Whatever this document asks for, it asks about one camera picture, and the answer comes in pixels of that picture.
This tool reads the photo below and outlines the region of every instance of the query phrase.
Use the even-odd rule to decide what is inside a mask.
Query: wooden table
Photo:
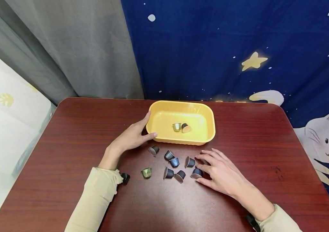
[[[67,98],[60,103],[0,210],[0,231],[64,231],[91,167],[108,144],[142,119],[154,101]],[[100,231],[253,231],[235,200],[202,186],[184,168],[201,149],[223,151],[304,232],[329,231],[329,196],[284,111],[272,104],[204,102],[215,114],[216,136],[201,147],[151,141],[127,152],[130,174],[105,215]],[[148,147],[157,144],[152,157]],[[186,172],[184,183],[163,180],[170,149]],[[140,170],[152,167],[152,177]]]

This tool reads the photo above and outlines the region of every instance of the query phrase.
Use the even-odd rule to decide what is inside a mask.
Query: tray rim
[[[207,143],[207,142],[213,140],[214,137],[216,136],[215,115],[213,114],[213,110],[208,105],[203,104],[203,103],[197,103],[197,102],[159,100],[159,101],[153,102],[150,105],[149,110],[151,111],[152,106],[154,104],[157,104],[158,102],[173,102],[173,103],[195,104],[195,105],[205,106],[206,108],[208,108],[211,111],[211,114],[212,114],[213,135],[209,139],[207,139],[207,140],[170,139],[170,138],[165,138],[165,137],[155,137],[155,139],[168,140],[168,141],[183,141],[183,142],[202,142],[202,143]],[[148,132],[148,134],[152,133],[151,131],[148,130],[148,124],[146,124],[145,128],[146,128],[146,131]]]

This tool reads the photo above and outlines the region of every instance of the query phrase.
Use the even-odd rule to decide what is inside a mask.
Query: blue fabric backdrop
[[[294,128],[329,114],[329,1],[122,5],[147,99],[250,102],[276,90]],[[255,52],[267,60],[242,65]]]

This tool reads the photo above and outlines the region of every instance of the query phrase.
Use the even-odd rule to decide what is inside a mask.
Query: white cat illustration
[[[282,94],[276,90],[255,93],[249,97],[252,101],[267,100],[268,103],[281,105]],[[310,120],[305,127],[294,129],[301,145],[308,155],[320,180],[329,186],[329,168],[319,163],[329,163],[329,115]]]

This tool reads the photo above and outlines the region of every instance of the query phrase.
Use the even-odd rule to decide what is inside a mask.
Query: gray curtain
[[[143,98],[119,0],[0,0],[0,58],[55,104]]]

